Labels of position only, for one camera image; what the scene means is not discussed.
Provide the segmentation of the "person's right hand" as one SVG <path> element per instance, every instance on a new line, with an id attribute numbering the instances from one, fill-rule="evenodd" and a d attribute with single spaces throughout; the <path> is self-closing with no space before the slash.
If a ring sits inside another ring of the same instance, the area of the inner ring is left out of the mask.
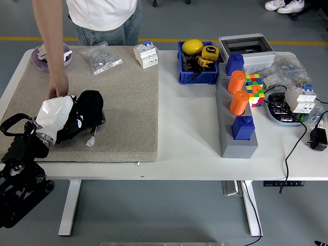
<path id="1" fill-rule="evenodd" d="M 69 81 L 66 72 L 50 73 L 47 99 L 68 95 Z"/>

